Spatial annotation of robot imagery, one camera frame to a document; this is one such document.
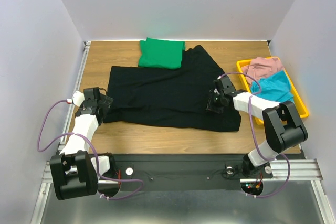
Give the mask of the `black t shirt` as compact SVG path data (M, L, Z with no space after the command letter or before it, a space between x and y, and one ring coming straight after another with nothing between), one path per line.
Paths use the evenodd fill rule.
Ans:
M213 81L222 74L201 45L183 52L177 70L112 66L107 93L113 103L103 121L237 132L238 111L206 109Z

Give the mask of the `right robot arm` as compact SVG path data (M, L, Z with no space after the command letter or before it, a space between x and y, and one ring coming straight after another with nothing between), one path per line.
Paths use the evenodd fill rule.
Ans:
M308 139L307 129L293 102L279 103L260 98L260 84L259 90L253 93L237 90L227 74L214 80L214 86L209 92L206 108L208 111L223 113L225 109L230 108L249 115L255 149L243 158L241 170L244 175L255 176L269 161ZM253 116L264 123L266 140L262 144L258 144L256 140Z

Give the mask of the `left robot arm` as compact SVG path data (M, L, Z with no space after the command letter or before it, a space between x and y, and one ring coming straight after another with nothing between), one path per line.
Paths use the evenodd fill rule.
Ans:
M65 147L50 159L50 170L56 197L59 200L94 195L101 175L110 179L117 173L112 154L91 157L89 149L97 128L102 124L113 99L98 87L76 91L72 102L78 107L75 124Z

